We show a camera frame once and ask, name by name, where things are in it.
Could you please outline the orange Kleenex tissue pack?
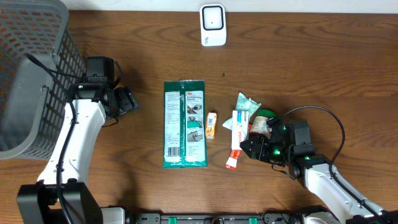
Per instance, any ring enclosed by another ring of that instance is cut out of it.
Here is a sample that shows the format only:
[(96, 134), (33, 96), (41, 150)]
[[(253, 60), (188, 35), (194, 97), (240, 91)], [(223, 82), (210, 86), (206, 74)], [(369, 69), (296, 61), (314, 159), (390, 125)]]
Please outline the orange Kleenex tissue pack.
[(207, 139), (215, 138), (216, 121), (217, 121), (217, 114), (214, 112), (209, 112), (206, 117), (206, 128), (205, 128), (205, 137)]

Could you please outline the green white 3M package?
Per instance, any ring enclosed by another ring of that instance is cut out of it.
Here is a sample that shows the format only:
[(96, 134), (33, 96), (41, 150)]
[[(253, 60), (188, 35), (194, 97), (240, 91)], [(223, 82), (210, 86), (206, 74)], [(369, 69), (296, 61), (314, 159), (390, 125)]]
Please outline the green white 3M package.
[(206, 167), (205, 82), (164, 83), (163, 168)]

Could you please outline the light green wipes packet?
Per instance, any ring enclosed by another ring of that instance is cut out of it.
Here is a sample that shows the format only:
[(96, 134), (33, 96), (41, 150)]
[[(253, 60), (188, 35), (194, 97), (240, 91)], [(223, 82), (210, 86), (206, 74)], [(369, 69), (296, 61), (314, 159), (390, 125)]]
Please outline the light green wipes packet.
[(249, 117), (251, 117), (260, 107), (261, 107), (260, 103), (255, 102), (251, 98), (247, 98), (241, 92), (238, 94), (235, 110), (248, 111)]

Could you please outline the red white sachet stick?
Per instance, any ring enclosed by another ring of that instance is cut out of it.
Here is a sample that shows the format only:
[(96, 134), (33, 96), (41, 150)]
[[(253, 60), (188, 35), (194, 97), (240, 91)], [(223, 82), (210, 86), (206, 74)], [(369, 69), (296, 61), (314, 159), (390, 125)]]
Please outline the red white sachet stick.
[(225, 167), (227, 169), (235, 170), (237, 167), (238, 158), (240, 157), (242, 150), (233, 149), (226, 161)]

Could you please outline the white toothpaste box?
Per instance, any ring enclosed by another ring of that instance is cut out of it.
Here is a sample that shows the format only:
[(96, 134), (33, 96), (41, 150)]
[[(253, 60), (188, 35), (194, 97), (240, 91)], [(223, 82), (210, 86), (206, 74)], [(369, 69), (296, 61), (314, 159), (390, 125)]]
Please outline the white toothpaste box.
[(231, 149), (241, 150), (240, 143), (248, 137), (249, 112), (234, 110), (232, 116)]

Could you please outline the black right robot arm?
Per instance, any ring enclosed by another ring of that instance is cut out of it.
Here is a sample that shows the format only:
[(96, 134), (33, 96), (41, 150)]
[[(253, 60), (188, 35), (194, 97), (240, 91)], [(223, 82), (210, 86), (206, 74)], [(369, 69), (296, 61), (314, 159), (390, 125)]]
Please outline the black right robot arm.
[(240, 143), (251, 158), (288, 167), (286, 175), (315, 194), (326, 206), (296, 214), (299, 223), (397, 223), (397, 211), (387, 211), (368, 200), (345, 180), (323, 154), (317, 154), (306, 120), (278, 121), (271, 136), (255, 134)]

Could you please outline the green lid white jar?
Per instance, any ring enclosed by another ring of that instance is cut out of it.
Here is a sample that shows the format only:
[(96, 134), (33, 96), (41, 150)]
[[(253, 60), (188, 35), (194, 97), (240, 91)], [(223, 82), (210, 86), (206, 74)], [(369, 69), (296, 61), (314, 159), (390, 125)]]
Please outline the green lid white jar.
[(259, 110), (254, 118), (251, 129), (249, 130), (250, 136), (260, 135), (267, 139), (271, 138), (272, 128), (268, 127), (267, 121), (276, 118), (277, 115), (270, 110)]

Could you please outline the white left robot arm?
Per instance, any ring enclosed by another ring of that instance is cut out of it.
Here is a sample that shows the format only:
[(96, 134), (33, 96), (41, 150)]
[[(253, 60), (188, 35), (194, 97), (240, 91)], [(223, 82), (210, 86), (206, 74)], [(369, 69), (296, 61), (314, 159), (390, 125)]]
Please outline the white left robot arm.
[(120, 87), (117, 61), (88, 57), (86, 72), (64, 88), (65, 116), (52, 156), (35, 184), (22, 185), (17, 204), (24, 223), (131, 223), (127, 209), (100, 207), (87, 187), (96, 138), (106, 122), (138, 108)]

